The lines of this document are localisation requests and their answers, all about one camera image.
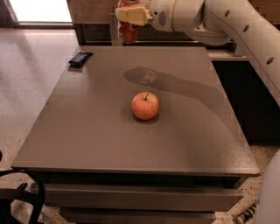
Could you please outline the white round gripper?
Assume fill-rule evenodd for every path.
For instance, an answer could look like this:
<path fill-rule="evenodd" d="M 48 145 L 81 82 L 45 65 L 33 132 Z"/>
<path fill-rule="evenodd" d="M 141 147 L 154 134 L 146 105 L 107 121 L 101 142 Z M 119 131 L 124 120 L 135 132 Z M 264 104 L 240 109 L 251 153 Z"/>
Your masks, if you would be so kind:
<path fill-rule="evenodd" d="M 161 32 L 172 32 L 172 14 L 176 0 L 151 0 L 150 11 L 143 6 L 115 9 L 116 18 L 132 25 L 150 25 Z"/>

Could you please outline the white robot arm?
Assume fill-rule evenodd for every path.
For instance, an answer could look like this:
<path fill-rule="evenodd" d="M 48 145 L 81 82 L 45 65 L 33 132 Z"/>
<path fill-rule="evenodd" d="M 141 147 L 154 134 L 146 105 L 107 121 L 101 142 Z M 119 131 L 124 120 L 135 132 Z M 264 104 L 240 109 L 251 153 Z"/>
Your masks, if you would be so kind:
<path fill-rule="evenodd" d="M 232 39 L 280 105 L 280 31 L 248 0 L 124 0 L 115 16 L 128 25 L 183 32 L 210 46 Z"/>

